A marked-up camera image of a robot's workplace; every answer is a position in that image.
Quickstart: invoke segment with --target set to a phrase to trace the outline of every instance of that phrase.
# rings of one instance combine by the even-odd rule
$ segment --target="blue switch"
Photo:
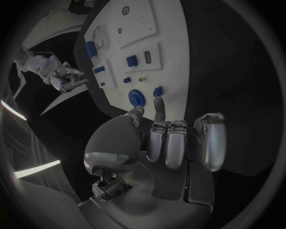
[[[138,62],[137,62],[137,58],[136,56],[129,56],[126,58],[127,59],[127,63],[129,67],[133,67],[133,66],[137,66]]]
[[[86,42],[85,43],[85,49],[86,49],[87,55],[90,59],[97,55],[97,51],[95,49],[95,45],[94,45],[93,41]]]
[[[153,92],[154,97],[161,97],[162,94],[163,94],[162,87],[155,88]]]
[[[103,72],[104,70],[105,70],[105,68],[104,68],[104,66],[102,66],[102,67],[94,69],[93,72],[94,72],[94,74],[96,74],[96,73]]]
[[[123,83],[129,83],[129,82],[131,82],[130,77],[127,77],[127,78],[125,78],[125,79],[123,80]]]

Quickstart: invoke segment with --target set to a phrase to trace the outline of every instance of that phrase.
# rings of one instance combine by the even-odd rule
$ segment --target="light strip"
[[[23,115],[19,114],[17,111],[14,111],[11,107],[9,107],[3,100],[1,100],[1,104],[9,111],[11,111],[13,114],[15,114],[16,116],[27,120]]]
[[[59,163],[60,163],[60,161],[54,161],[54,162],[50,162],[50,163],[45,164],[45,165],[41,165],[41,166],[37,166],[37,167],[34,167],[34,168],[29,168],[29,169],[26,169],[26,170],[14,172],[14,174],[15,174],[16,178],[21,178],[21,177],[25,177],[25,176],[28,176],[28,175],[40,172],[40,171],[42,171],[44,169],[50,168],[50,167],[55,166],[55,165],[57,165]]]

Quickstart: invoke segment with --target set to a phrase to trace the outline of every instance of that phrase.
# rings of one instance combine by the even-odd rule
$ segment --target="white task board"
[[[126,6],[129,12],[122,15]],[[138,90],[146,100],[144,117],[154,120],[153,91],[161,86],[166,120],[183,120],[188,95],[190,53],[180,1],[110,0],[84,35],[86,42],[93,41],[92,36],[98,26],[105,28],[101,37],[105,36],[109,45],[98,49],[97,56],[91,61],[93,69],[103,64],[109,65],[108,71],[103,73],[107,77],[94,75],[109,104],[130,111],[133,106],[128,93]],[[150,64],[145,60],[146,51],[150,52]],[[133,55],[136,55],[138,65],[128,67],[126,58]],[[138,79],[143,76],[147,80],[139,82]],[[131,82],[124,83],[127,77],[131,78]],[[100,84],[104,79],[107,82],[110,79],[110,83],[102,87]]]

